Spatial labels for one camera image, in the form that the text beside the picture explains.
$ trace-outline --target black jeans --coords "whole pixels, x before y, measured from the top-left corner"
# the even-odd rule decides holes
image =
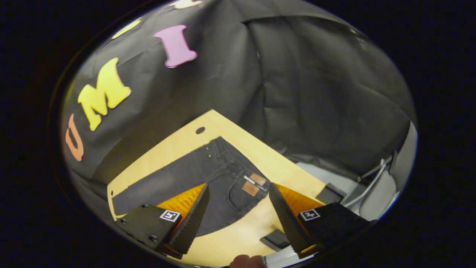
[[[220,230],[242,218],[266,197],[269,180],[255,196],[243,185],[251,174],[264,175],[222,137],[212,140],[169,165],[130,185],[112,198],[116,215],[126,214],[143,203],[158,205],[195,186],[207,183],[210,201],[197,236]]]

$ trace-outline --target orange letter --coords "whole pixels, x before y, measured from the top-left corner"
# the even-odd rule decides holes
[[[81,138],[79,137],[78,131],[76,129],[76,125],[74,124],[73,121],[74,114],[71,114],[71,117],[69,118],[69,123],[68,123],[68,129],[66,130],[66,144],[69,147],[69,150],[73,154],[74,158],[78,161],[81,161],[83,159],[83,142],[81,141]],[[74,147],[73,141],[71,140],[69,136],[69,129],[71,129],[71,133],[73,134],[74,139],[76,140],[76,143],[78,145],[77,148]]]

